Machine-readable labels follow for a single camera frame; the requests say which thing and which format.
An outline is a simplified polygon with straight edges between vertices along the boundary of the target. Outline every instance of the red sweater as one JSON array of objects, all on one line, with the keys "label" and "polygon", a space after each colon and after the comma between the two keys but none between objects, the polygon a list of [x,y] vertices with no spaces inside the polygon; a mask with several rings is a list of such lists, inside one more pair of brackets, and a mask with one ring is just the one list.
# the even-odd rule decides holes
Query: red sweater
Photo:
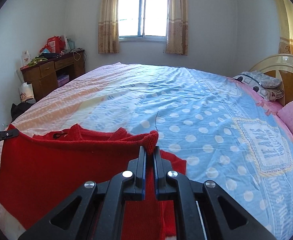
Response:
[{"label": "red sweater", "polygon": [[[0,203],[28,229],[84,182],[104,182],[125,171],[140,146],[151,155],[157,140],[156,131],[133,136],[123,128],[102,133],[77,124],[33,138],[20,133],[3,145]],[[161,156],[185,174],[186,161],[162,150]],[[156,200],[148,163],[145,200],[126,202],[122,239],[163,240],[174,235],[173,202]]]}]

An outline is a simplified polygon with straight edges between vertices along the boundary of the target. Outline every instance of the bed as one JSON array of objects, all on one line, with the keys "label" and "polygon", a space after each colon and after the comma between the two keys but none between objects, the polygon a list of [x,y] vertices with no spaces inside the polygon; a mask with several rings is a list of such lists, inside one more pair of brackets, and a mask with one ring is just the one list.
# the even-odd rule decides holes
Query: bed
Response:
[{"label": "bed", "polygon": [[[232,78],[198,70],[117,63],[55,90],[13,125],[29,136],[76,123],[104,132],[158,130],[158,146],[187,160],[191,180],[216,181],[278,240],[288,240],[293,135],[277,111],[293,100],[293,56],[274,55],[253,70],[281,77],[285,99],[267,102]],[[0,229],[9,240],[24,232],[1,204]]]}]

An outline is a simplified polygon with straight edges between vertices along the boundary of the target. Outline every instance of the white wall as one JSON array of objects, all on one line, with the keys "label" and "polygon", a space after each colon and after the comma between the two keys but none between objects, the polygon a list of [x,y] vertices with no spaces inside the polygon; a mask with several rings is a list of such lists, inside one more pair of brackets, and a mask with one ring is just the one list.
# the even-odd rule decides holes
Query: white wall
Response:
[{"label": "white wall", "polygon": [[275,0],[237,0],[237,50],[230,75],[250,70],[264,58],[277,54],[280,42]]},{"label": "white wall", "polygon": [[164,53],[165,43],[120,42],[120,53],[98,54],[101,0],[68,0],[66,34],[88,55],[86,71],[121,62],[184,66],[218,74],[233,67],[237,41],[236,0],[189,0],[189,55]]},{"label": "white wall", "polygon": [[23,50],[31,57],[49,37],[64,34],[66,0],[7,0],[0,10],[0,130],[9,124],[12,103],[20,102],[15,71]]}]

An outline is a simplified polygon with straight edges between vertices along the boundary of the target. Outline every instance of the beige curtain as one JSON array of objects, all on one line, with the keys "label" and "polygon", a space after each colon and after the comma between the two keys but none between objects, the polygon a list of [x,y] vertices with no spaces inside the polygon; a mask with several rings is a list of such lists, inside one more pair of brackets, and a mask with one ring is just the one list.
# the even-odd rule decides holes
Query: beige curtain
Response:
[{"label": "beige curtain", "polygon": [[188,28],[188,0],[169,0],[166,53],[188,55]]},{"label": "beige curtain", "polygon": [[279,53],[293,55],[293,3],[290,0],[276,0],[280,21]]},{"label": "beige curtain", "polygon": [[119,0],[102,0],[98,30],[99,53],[119,52]]}]

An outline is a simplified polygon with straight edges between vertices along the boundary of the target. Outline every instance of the black bag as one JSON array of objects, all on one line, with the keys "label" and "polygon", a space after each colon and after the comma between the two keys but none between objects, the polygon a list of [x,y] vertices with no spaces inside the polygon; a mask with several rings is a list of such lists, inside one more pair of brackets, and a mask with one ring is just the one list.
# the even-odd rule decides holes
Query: black bag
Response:
[{"label": "black bag", "polygon": [[28,102],[19,103],[18,105],[12,104],[11,107],[11,116],[12,122],[15,121],[21,114],[25,113],[31,106],[34,104],[30,104]]}]

